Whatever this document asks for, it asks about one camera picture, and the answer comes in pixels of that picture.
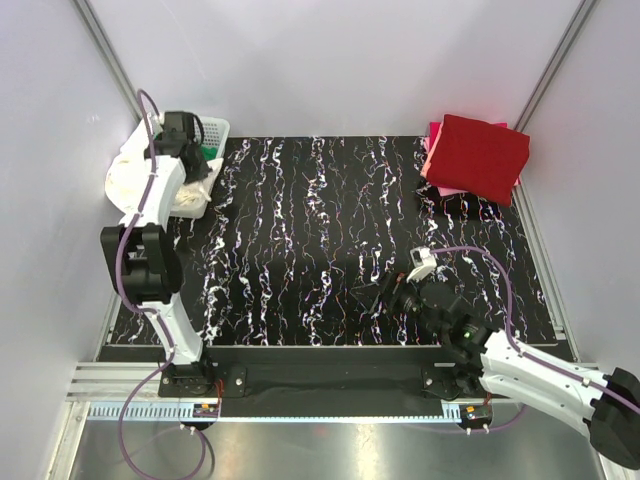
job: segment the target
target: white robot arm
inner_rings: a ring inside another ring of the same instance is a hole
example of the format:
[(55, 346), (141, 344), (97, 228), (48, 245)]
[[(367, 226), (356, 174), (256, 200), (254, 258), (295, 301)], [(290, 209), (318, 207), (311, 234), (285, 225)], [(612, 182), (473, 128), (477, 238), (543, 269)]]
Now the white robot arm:
[(193, 114), (164, 114), (163, 133), (150, 145), (155, 163), (147, 160), (151, 173), (138, 207), (141, 211), (125, 215), (119, 225), (105, 227), (100, 235), (114, 289), (130, 309), (147, 316), (166, 351), (170, 363), (162, 369), (158, 393), (167, 397), (197, 396), (210, 391), (216, 380), (214, 365), (182, 304), (182, 266), (167, 234), (181, 185), (208, 173), (196, 124), (203, 132)]
[[(486, 254), (475, 247), (453, 250), (461, 249)], [(451, 397), (451, 392), (456, 396), (482, 387), (563, 421), (610, 460), (640, 469), (640, 382), (634, 375), (620, 368), (608, 375), (576, 366), (520, 342), (475, 318), (469, 305), (444, 284), (423, 282), (436, 268), (429, 249), (414, 249), (411, 258), (412, 272), (388, 273), (382, 279), (376, 303), (407, 314), (437, 335), (450, 354), (455, 367), (449, 369), (449, 378), (439, 380), (448, 387), (433, 382), (426, 386), (427, 393), (439, 396), (437, 392), (446, 391)]]

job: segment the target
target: white basket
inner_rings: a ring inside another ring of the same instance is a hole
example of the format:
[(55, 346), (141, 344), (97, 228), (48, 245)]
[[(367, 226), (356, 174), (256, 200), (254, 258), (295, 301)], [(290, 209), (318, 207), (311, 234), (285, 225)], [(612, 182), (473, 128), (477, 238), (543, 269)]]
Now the white basket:
[[(218, 149), (216, 158), (208, 162), (212, 172), (202, 181), (205, 190), (211, 195), (213, 184), (222, 170), (222, 157), (231, 127), (229, 126), (229, 122), (222, 118), (200, 117), (200, 121), (204, 127), (204, 141), (202, 144), (207, 148), (216, 147)], [(197, 125), (197, 122), (196, 138), (198, 140), (200, 139), (200, 127)], [(204, 198), (199, 198), (189, 205), (174, 205), (170, 215), (172, 217), (201, 218), (206, 209), (207, 201)]]

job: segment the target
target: black and white marbled surface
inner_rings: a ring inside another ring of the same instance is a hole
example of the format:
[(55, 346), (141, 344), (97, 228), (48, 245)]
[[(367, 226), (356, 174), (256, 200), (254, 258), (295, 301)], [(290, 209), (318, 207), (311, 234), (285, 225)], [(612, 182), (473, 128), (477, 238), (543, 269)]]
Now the black and white marbled surface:
[[(514, 324), (532, 344), (555, 336), (517, 210), (466, 194), (441, 199), (419, 170), (422, 137), (229, 139), (205, 216), (170, 222), (182, 298), (209, 345), (411, 345), (433, 338), (404, 316), (368, 315), (350, 294), (409, 251), (475, 245), (502, 262)], [(504, 323), (498, 271), (478, 254), (440, 257), (477, 315)], [(111, 344), (157, 344), (122, 309)]]

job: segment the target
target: green object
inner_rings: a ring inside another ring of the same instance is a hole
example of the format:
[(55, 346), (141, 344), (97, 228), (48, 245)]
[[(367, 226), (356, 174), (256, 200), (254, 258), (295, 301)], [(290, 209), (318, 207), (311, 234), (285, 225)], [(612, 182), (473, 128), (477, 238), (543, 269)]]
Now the green object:
[(202, 149), (202, 153), (204, 154), (204, 159), (208, 162), (209, 160), (213, 160), (218, 156), (218, 148), (217, 147), (205, 147), (200, 146)]

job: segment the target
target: purple cable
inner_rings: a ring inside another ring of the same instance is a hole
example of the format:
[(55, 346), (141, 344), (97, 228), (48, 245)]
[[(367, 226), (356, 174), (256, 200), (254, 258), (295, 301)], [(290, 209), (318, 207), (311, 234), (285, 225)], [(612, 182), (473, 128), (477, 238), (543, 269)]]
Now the purple cable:
[[(512, 315), (512, 311), (513, 311), (513, 293), (511, 291), (511, 282), (509, 281), (509, 276), (507, 275), (507, 272), (505, 271), (504, 267), (502, 266), (502, 264), (500, 262), (498, 262), (498, 260), (496, 260), (496, 258), (493, 255), (491, 255), (486, 250), (483, 250), (482, 248), (472, 247), (472, 246), (469, 246), (469, 245), (462, 246), (462, 247), (438, 248), (438, 249), (435, 249), (435, 250), (431, 250), (431, 253), (433, 253), (434, 255), (438, 255), (440, 253), (466, 252), (466, 251), (472, 251), (472, 252), (481, 253), (482, 255), (487, 257), (489, 260), (491, 260), (493, 262), (493, 264), (495, 265), (495, 267), (500, 272), (500, 274), (502, 275), (502, 278), (504, 279), (504, 281), (505, 281), (505, 283), (507, 285), (507, 317), (505, 318), (505, 321), (504, 321), (504, 330), (505, 330), (505, 332), (507, 334), (507, 341), (509, 342), (509, 345), (511, 345), (511, 347), (516, 352), (521, 354), (523, 357), (528, 358), (529, 360), (537, 363), (538, 365), (542, 365), (543, 367), (546, 367), (546, 368), (548, 368), (550, 370), (553, 370), (554, 372), (559, 373), (561, 375), (564, 375), (565, 377), (571, 378), (572, 380), (575, 380), (577, 382), (580, 382), (580, 383), (584, 382), (585, 378), (582, 377), (581, 375), (578, 375), (578, 374), (573, 373), (573, 372), (568, 372), (565, 369), (563, 369), (561, 367), (558, 367), (557, 365), (554, 365), (552, 363), (547, 362), (546, 360), (538, 358), (538, 357), (536, 357), (535, 355), (532, 355), (529, 352), (523, 352), (520, 349), (520, 347), (518, 346), (518, 344), (515, 341), (515, 338), (513, 337), (513, 332), (511, 331), (511, 327), (513, 326), (513, 322), (511, 321), (511, 315)], [(635, 405), (634, 403), (630, 402), (629, 400), (624, 398), (622, 395), (619, 395), (616, 392), (614, 392), (613, 390), (611, 390), (611, 389), (609, 389), (607, 387), (603, 387), (602, 385), (599, 385), (599, 384), (597, 384), (595, 382), (590, 382), (588, 386), (593, 387), (596, 390), (601, 391), (605, 395), (610, 396), (611, 398), (617, 400), (622, 405), (624, 405), (625, 407), (630, 409), (632, 412), (640, 415), (640, 407), (638, 405)]]
[[(158, 433), (156, 433), (153, 437), (149, 438), (149, 439), (147, 440), (147, 443), (145, 443), (144, 445), (142, 445), (142, 446), (140, 446), (140, 447), (136, 448), (136, 449), (135, 449), (135, 450), (133, 450), (133, 451), (129, 450), (129, 451), (128, 451), (128, 453), (129, 453), (129, 457), (131, 457), (131, 458), (135, 457), (135, 456), (136, 456), (136, 455), (138, 455), (140, 452), (142, 452), (142, 451), (143, 451), (143, 450), (145, 450), (147, 447), (149, 447), (149, 445), (152, 445), (154, 442), (156, 442), (160, 437), (164, 437), (164, 436), (165, 436), (165, 435), (167, 435), (168, 433), (175, 432), (175, 431), (177, 431), (177, 430), (182, 430), (182, 428), (180, 428), (180, 426), (179, 426), (179, 425), (176, 425), (175, 427), (166, 428), (166, 429), (164, 429), (164, 430), (159, 431), (159, 432), (158, 432)], [(209, 442), (209, 439), (208, 439), (208, 438), (206, 438), (206, 436), (205, 436), (205, 439), (207, 440), (207, 449), (208, 449), (209, 451), (211, 451), (211, 449), (213, 448), (213, 447), (211, 446), (211, 442)], [(97, 443), (97, 445), (100, 445), (100, 444), (101, 444), (101, 441), (100, 441), (100, 439), (99, 439), (99, 438), (97, 438), (97, 439), (96, 439), (96, 443)], [(121, 463), (125, 463), (124, 458), (122, 458), (122, 454), (120, 454), (120, 456), (119, 456), (117, 459), (107, 458), (107, 457), (105, 457), (105, 456), (103, 456), (103, 455), (102, 455), (102, 452), (100, 451), (99, 447), (98, 447), (98, 450), (97, 450), (97, 454), (98, 454), (98, 456), (100, 457), (100, 459), (102, 460), (102, 462), (103, 462), (105, 465), (120, 465)]]
[(513, 427), (516, 423), (520, 421), (520, 419), (522, 418), (526, 410), (527, 410), (527, 406), (522, 405), (522, 408), (520, 409), (520, 411), (516, 413), (511, 420), (509, 420), (507, 423), (504, 423), (502, 425), (498, 425), (497, 427), (489, 428), (489, 431), (493, 433), (498, 433)]
[[(158, 311), (154, 308), (138, 308), (137, 306), (133, 305), (131, 303), (131, 301), (129, 300), (129, 298), (127, 297), (127, 294), (125, 292), (124, 289), (124, 284), (122, 282), (122, 261), (124, 259), (124, 250), (125, 247), (127, 245), (127, 242), (129, 240), (129, 236), (131, 235), (131, 232), (133, 231), (133, 228), (136, 226), (136, 223), (138, 222), (138, 220), (141, 217), (141, 212), (144, 209), (145, 203), (147, 202), (147, 198), (149, 197), (149, 193), (151, 192), (151, 187), (153, 186), (153, 180), (155, 178), (155, 173), (157, 170), (157, 161), (156, 161), (156, 150), (155, 150), (155, 146), (153, 145), (153, 132), (151, 131), (151, 124), (149, 123), (149, 119), (147, 118), (147, 113), (146, 113), (146, 109), (144, 108), (144, 102), (143, 102), (143, 98), (145, 97), (153, 106), (153, 109), (156, 113), (156, 115), (159, 115), (158, 112), (158, 107), (156, 107), (156, 104), (154, 103), (153, 99), (149, 96), (149, 94), (147, 94), (147, 92), (145, 92), (144, 90), (140, 89), (137, 92), (137, 100), (138, 100), (138, 105), (140, 106), (140, 110), (142, 112), (142, 119), (144, 121), (144, 126), (145, 129), (147, 130), (147, 137), (149, 139), (149, 152), (151, 153), (151, 172), (149, 174), (149, 178), (147, 180), (147, 185), (144, 189), (144, 192), (142, 193), (142, 196), (140, 197), (140, 203), (138, 204), (138, 212), (133, 215), (131, 222), (129, 223), (129, 225), (127, 225), (127, 228), (125, 229), (124, 233), (122, 234), (122, 238), (120, 239), (120, 243), (118, 244), (118, 251), (116, 253), (116, 287), (118, 290), (118, 295), (120, 295), (120, 298), (122, 298), (122, 303), (124, 304), (125, 307), (127, 307), (127, 309), (129, 309), (131, 312), (133, 313), (138, 313), (141, 315), (144, 315), (145, 313), (149, 313), (151, 315), (155, 315), (158, 321), (158, 324), (160, 325), (160, 328), (162, 329), (165, 337), (167, 338), (167, 342), (169, 344), (169, 358), (167, 358), (167, 361), (159, 366), (158, 368), (156, 368), (153, 372), (151, 372), (144, 380), (142, 380), (129, 394), (129, 396), (127, 397), (127, 399), (124, 402), (124, 405), (122, 406), (122, 410), (120, 412), (120, 415), (118, 416), (118, 445), (120, 446), (120, 452), (122, 453), (122, 457), (124, 458), (124, 461), (127, 462), (127, 465), (129, 465), (129, 468), (131, 468), (131, 470), (133, 470), (134, 472), (136, 472), (141, 478), (144, 478), (146, 480), (161, 480), (157, 477), (152, 477), (151, 475), (147, 475), (146, 473), (144, 473), (142, 470), (140, 470), (137, 465), (135, 463), (133, 463), (133, 459), (131, 458), (131, 456), (129, 455), (129, 453), (127, 452), (127, 448), (124, 444), (124, 437), (122, 435), (122, 426), (123, 426), (123, 422), (124, 422), (124, 415), (127, 411), (127, 408), (129, 407), (129, 404), (131, 403), (131, 401), (133, 400), (133, 398), (136, 396), (136, 394), (140, 391), (140, 389), (149, 381), (151, 380), (153, 377), (155, 377), (157, 374), (159, 374), (160, 372), (162, 372), (164, 369), (166, 369), (171, 362), (173, 362), (173, 359), (175, 357), (175, 343), (173, 341), (173, 337), (171, 336), (171, 333), (169, 332), (169, 329), (167, 328), (167, 325), (164, 323), (164, 320), (162, 319), (162, 317), (160, 317), (160, 315), (158, 314)], [(207, 455), (206, 452), (206, 444), (207, 444), (207, 439), (204, 436), (204, 434), (199, 431), (199, 430), (191, 430), (192, 432), (195, 432), (198, 434), (198, 438), (200, 439), (200, 442), (202, 443), (202, 455), (200, 456), (200, 461), (198, 462), (198, 464), (196, 465), (196, 468), (188, 475), (181, 477), (177, 480), (191, 480), (193, 477), (195, 477), (198, 472), (200, 471), (200, 469), (202, 468), (202, 465), (204, 464), (204, 460), (205, 457)]]

